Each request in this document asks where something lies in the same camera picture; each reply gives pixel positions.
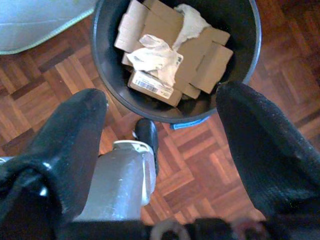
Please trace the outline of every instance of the wooden floor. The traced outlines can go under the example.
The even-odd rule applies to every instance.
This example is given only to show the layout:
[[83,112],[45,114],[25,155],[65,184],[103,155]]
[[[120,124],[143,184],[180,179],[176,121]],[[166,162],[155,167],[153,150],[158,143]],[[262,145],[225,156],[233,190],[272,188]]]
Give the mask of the wooden floor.
[[[320,149],[320,4],[258,0],[263,31],[260,60],[250,85],[274,101]],[[72,94],[97,88],[109,98],[100,152],[132,139],[140,118],[108,93],[94,66],[87,18],[40,46],[0,56],[0,156],[12,156]],[[261,219],[243,188],[217,114],[189,129],[157,123],[160,172],[142,218],[153,224],[174,217]]]

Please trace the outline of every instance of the foot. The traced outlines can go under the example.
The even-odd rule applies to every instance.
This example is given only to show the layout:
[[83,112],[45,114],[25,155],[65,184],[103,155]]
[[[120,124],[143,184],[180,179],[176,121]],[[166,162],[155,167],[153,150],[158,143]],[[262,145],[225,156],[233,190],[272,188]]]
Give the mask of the foot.
[[152,120],[142,118],[135,124],[135,139],[148,144],[154,153],[155,174],[158,175],[158,132],[155,123]]

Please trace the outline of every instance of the cardboard box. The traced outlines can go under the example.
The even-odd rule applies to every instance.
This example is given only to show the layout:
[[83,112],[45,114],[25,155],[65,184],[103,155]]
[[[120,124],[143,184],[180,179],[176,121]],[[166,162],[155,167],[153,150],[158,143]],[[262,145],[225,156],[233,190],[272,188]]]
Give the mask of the cardboard box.
[[161,83],[159,79],[144,71],[133,72],[129,79],[128,87],[173,107],[178,105],[182,97],[180,91]]
[[233,53],[230,49],[212,42],[191,84],[210,94],[214,86],[224,75]]
[[[119,34],[114,44],[115,47],[125,51],[122,63],[132,66],[126,55],[143,47],[139,39],[145,34],[163,39],[172,47],[182,29],[183,21],[182,14],[159,0],[145,0],[143,4],[132,0],[121,20]],[[229,37],[230,34],[227,32],[207,27],[198,38],[184,42],[178,50],[184,59],[175,75],[173,88],[193,99],[198,98],[201,90],[210,93],[217,79],[220,80],[222,77],[230,59],[228,57],[230,51],[217,47],[214,50],[212,44],[222,47]],[[219,59],[222,59],[222,62],[214,66]]]

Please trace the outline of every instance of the blue tape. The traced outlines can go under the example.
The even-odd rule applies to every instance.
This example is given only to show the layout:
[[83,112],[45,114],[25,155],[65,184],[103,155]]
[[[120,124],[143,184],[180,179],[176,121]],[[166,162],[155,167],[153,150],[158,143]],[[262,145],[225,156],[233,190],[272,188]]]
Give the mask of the blue tape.
[[185,122],[185,123],[170,124],[170,128],[173,129],[173,130],[190,128],[190,127],[202,124],[203,122],[207,121],[208,118],[210,118],[210,116],[207,116],[204,119],[199,119],[199,120],[195,120],[195,121],[190,121],[190,122]]

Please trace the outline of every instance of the black trash can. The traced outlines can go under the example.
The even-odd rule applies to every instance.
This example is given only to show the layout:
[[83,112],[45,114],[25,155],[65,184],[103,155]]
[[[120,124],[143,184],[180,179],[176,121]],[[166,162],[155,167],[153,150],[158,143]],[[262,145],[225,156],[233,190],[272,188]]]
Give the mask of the black trash can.
[[[172,107],[127,87],[130,73],[121,64],[124,52],[114,47],[118,26],[130,0],[99,0],[93,16],[92,54],[101,79],[112,95],[131,111],[165,123],[185,123],[216,112],[215,90]],[[214,28],[231,34],[226,45],[234,54],[221,79],[248,83],[261,47],[261,23],[254,0],[163,0],[170,7],[188,4]]]

